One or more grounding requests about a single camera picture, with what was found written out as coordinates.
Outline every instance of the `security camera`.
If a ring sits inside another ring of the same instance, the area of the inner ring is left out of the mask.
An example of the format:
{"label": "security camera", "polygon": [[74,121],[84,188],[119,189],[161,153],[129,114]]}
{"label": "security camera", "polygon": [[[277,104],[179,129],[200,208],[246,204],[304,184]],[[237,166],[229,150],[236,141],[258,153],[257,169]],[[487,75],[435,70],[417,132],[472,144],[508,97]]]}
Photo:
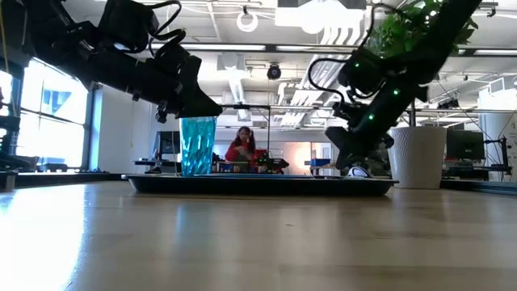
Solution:
{"label": "security camera", "polygon": [[280,70],[280,67],[278,67],[278,64],[271,64],[269,66],[269,70],[267,71],[268,79],[278,80],[281,75],[282,75],[282,71]]}

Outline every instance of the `blue translucent cup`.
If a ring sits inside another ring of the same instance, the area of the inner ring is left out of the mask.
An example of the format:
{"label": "blue translucent cup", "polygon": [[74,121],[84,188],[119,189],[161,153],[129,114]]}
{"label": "blue translucent cup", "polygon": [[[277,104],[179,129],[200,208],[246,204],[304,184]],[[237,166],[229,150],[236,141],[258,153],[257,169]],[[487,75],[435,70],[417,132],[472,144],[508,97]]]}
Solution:
{"label": "blue translucent cup", "polygon": [[182,176],[211,174],[217,117],[182,118],[180,123]]}

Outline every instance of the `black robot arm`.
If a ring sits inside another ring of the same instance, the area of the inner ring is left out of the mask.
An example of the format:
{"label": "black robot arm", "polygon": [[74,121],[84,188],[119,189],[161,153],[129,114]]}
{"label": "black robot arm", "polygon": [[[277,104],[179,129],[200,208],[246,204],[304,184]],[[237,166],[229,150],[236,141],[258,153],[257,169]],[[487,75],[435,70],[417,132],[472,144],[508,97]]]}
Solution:
{"label": "black robot arm", "polygon": [[363,45],[355,50],[338,76],[343,86],[375,95],[369,105],[338,103],[335,115],[348,120],[348,130],[328,128],[326,136],[340,149],[336,162],[343,168],[367,157],[381,141],[393,145],[386,133],[415,98],[427,101],[427,87],[452,51],[454,40],[481,0],[449,0],[426,36],[410,53],[382,59]]}
{"label": "black robot arm", "polygon": [[[181,9],[179,1],[146,6],[131,0],[108,0],[98,27],[90,22],[75,23],[61,0],[22,3],[27,13],[27,51],[77,77],[86,88],[99,82],[131,94],[134,100],[157,104],[160,122],[166,121],[167,114],[178,118],[221,114],[221,107],[197,82],[201,60],[179,44],[185,31],[159,34],[165,25],[158,26],[153,9],[177,5],[170,23]],[[154,58],[128,55],[143,52],[149,36],[168,42]]]}

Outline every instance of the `person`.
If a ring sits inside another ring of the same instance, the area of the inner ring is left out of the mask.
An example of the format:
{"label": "person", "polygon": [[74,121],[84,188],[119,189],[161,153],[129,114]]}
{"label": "person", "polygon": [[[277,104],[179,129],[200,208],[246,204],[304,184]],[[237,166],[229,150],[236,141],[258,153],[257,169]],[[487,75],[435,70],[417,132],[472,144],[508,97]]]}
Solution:
{"label": "person", "polygon": [[235,140],[229,145],[225,158],[230,162],[249,162],[254,158],[255,139],[253,131],[243,126],[237,131]]}

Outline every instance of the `white planter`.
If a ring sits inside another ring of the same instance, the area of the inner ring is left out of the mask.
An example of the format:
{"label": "white planter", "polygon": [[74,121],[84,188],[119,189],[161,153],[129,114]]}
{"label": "white planter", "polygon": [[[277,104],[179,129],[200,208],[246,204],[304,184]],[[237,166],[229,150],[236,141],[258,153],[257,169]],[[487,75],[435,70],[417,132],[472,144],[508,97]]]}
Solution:
{"label": "white planter", "polygon": [[442,178],[447,129],[408,127],[391,129],[395,145],[388,150],[393,179],[399,188],[438,189]]}

